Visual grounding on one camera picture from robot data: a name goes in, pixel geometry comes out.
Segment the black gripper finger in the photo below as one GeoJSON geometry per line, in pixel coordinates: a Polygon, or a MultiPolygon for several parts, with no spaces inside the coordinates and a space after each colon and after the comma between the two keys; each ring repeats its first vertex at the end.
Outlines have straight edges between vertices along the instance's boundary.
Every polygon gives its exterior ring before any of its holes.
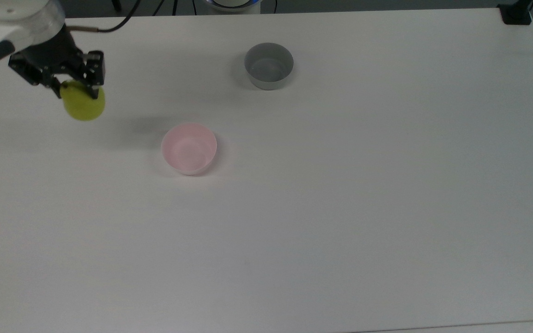
{"type": "Polygon", "coordinates": [[[50,89],[58,99],[61,99],[61,83],[55,76],[43,76],[40,85],[50,89]]]}
{"type": "Polygon", "coordinates": [[[101,50],[90,51],[85,55],[85,86],[91,98],[99,97],[105,84],[105,55],[101,50]]]}

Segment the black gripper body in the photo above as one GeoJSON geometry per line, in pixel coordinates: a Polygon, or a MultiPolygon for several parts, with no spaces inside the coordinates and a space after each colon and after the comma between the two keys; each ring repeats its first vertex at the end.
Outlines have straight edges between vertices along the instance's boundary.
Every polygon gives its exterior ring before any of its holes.
{"type": "Polygon", "coordinates": [[[83,52],[74,42],[67,25],[50,40],[17,51],[9,57],[8,66],[30,85],[55,85],[57,74],[83,80],[83,52]]]}

